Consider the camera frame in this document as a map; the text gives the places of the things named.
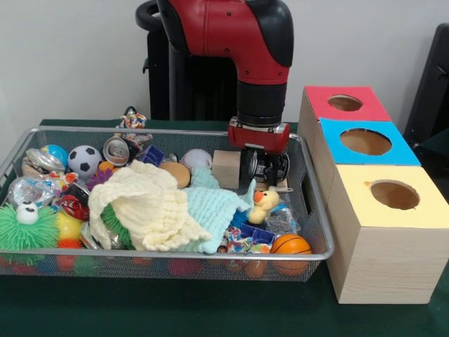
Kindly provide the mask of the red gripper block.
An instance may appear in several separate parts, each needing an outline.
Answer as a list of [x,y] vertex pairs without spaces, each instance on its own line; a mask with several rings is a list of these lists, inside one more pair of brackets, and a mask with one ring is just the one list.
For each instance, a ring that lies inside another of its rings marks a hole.
[[[242,124],[237,118],[232,118],[228,124],[228,137],[230,143],[238,148],[253,148],[271,153],[268,168],[268,186],[277,186],[279,156],[288,145],[290,125],[280,123],[275,127],[253,127]],[[247,185],[250,177],[251,152],[249,149],[241,150],[240,156],[240,185]]]

